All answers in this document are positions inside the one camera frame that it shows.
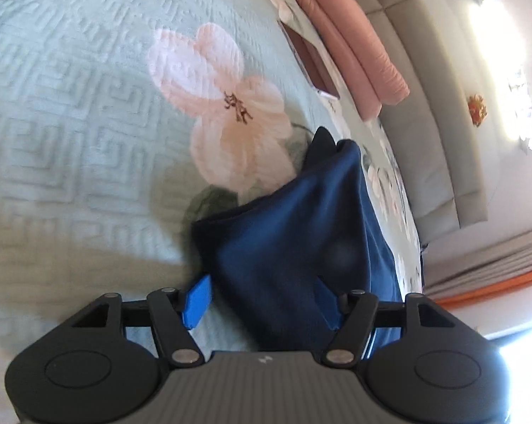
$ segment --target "upholstered headboard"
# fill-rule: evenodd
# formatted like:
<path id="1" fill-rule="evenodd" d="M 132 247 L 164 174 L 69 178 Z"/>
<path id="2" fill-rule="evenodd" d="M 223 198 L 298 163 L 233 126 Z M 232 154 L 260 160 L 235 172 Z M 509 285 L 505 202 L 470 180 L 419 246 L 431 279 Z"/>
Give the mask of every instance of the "upholstered headboard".
<path id="1" fill-rule="evenodd" d="M 421 243 L 487 219 L 465 94 L 422 0 L 356 0 L 411 94 L 380 118 Z"/>

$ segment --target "rolled pillow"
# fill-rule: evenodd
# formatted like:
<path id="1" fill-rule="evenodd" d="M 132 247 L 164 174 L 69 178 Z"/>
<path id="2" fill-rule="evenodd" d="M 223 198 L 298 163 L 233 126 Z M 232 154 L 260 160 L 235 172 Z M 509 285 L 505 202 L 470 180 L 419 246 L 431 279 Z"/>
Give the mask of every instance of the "rolled pillow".
<path id="1" fill-rule="evenodd" d="M 366 71 L 378 98 L 397 105 L 409 88 L 355 0 L 317 0 Z"/>
<path id="2" fill-rule="evenodd" d="M 356 109 L 363 121 L 375 119 L 382 104 L 372 87 L 366 72 L 339 33 L 333 22 L 315 0 L 296 0 L 313 23 L 331 57 L 335 61 L 341 75 L 353 96 Z"/>

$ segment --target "orange stripe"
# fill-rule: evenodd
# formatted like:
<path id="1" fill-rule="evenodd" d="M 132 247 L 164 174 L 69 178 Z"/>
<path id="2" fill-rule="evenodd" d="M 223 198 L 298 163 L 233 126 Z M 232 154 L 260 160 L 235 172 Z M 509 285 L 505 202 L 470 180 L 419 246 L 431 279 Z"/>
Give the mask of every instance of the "orange stripe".
<path id="1" fill-rule="evenodd" d="M 456 296 L 446 297 L 436 300 L 446 310 L 456 309 L 457 307 L 469 306 L 482 301 L 491 300 L 507 293 L 516 292 L 523 288 L 532 286 L 532 271 L 513 277 L 512 279 L 498 282 L 487 287 L 476 290 L 466 291 Z"/>

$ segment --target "silver bolt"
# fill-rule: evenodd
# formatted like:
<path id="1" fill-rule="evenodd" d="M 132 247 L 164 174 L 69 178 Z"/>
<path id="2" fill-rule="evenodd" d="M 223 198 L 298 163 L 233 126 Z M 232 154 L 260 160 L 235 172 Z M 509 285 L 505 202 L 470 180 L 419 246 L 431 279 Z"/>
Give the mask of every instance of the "silver bolt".
<path id="1" fill-rule="evenodd" d="M 178 349 L 172 354 L 172 360 L 178 364 L 194 364 L 199 360 L 199 353 L 193 349 Z"/>
<path id="2" fill-rule="evenodd" d="M 327 352 L 325 358 L 335 365 L 346 365 L 354 360 L 354 354 L 345 349 L 333 349 Z"/>

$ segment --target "flower stamen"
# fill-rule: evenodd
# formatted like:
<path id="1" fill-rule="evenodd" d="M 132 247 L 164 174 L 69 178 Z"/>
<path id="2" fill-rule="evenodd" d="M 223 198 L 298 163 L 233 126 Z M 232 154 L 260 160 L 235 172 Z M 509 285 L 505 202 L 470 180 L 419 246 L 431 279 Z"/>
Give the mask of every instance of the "flower stamen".
<path id="1" fill-rule="evenodd" d="M 237 113 L 237 123 L 244 123 L 244 124 L 248 124 L 248 122 L 246 121 L 247 119 L 253 119 L 253 117 L 248 113 L 246 107 L 244 106 L 244 104 L 242 103 L 242 100 L 240 100 L 239 98 L 237 98 L 236 95 L 233 94 L 230 94 L 228 95 L 227 93 L 224 93 L 225 94 L 225 103 L 226 103 L 226 106 L 225 106 L 225 109 L 228 110 L 230 109 L 231 107 L 234 107 L 236 113 Z"/>

